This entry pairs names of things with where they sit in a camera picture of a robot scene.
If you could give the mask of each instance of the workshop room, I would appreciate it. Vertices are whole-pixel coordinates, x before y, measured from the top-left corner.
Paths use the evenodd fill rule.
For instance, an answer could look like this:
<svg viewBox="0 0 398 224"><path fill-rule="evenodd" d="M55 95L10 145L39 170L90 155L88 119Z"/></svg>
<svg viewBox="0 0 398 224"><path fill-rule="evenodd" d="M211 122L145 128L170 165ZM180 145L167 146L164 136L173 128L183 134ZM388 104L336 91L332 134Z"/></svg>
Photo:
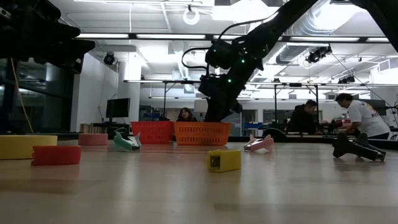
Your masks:
<svg viewBox="0 0 398 224"><path fill-rule="evenodd" d="M396 11L1 1L1 223L397 223Z"/></svg>

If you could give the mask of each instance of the computer monitor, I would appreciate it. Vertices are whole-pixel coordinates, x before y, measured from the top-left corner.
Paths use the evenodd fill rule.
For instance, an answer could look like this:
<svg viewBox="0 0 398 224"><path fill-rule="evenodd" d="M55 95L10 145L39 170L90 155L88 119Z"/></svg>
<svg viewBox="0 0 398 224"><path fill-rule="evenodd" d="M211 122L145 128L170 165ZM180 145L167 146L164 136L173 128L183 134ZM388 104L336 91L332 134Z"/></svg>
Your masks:
<svg viewBox="0 0 398 224"><path fill-rule="evenodd" d="M360 99L360 101L369 103L369 105L371 105L379 113L380 116L387 116L386 102L384 100L362 100L362 99Z"/></svg>
<svg viewBox="0 0 398 224"><path fill-rule="evenodd" d="M130 98L108 100L106 105L107 118L127 118L129 116Z"/></svg>

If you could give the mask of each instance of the teal object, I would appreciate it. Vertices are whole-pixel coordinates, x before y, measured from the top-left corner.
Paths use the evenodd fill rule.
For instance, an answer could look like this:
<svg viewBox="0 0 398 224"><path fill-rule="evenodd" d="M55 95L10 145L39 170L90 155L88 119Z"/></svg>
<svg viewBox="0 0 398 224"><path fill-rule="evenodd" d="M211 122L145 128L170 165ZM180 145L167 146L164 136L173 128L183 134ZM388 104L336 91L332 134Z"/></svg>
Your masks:
<svg viewBox="0 0 398 224"><path fill-rule="evenodd" d="M116 150L120 150L122 148L123 150L120 150L122 152L131 152L134 150L139 150L141 148L141 142L139 141L139 133L137 136L132 137L132 141L125 140L122 135L116 131L116 135L113 138L113 141L115 143L115 148Z"/></svg>

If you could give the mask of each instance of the white t-shirt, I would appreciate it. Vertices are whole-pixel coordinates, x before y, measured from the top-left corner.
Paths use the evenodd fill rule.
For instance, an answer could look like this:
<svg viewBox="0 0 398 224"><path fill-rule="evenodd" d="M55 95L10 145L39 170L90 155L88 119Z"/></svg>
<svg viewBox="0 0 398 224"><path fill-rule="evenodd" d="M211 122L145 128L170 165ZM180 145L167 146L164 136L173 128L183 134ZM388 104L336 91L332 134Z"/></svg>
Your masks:
<svg viewBox="0 0 398 224"><path fill-rule="evenodd" d="M390 132L390 128L379 113L366 102L353 100L348 107L348 114L352 123L361 122L358 130L366 133L368 137Z"/></svg>

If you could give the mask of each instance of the woman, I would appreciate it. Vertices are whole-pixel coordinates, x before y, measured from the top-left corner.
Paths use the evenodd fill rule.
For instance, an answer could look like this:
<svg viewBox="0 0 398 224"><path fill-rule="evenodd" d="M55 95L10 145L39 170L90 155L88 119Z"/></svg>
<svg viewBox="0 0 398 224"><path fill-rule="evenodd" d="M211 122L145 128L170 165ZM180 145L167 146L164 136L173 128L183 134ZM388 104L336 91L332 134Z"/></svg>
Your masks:
<svg viewBox="0 0 398 224"><path fill-rule="evenodd" d="M198 120L192 115L190 109L182 108L180 110L180 114L178 115L177 121L196 122Z"/></svg>

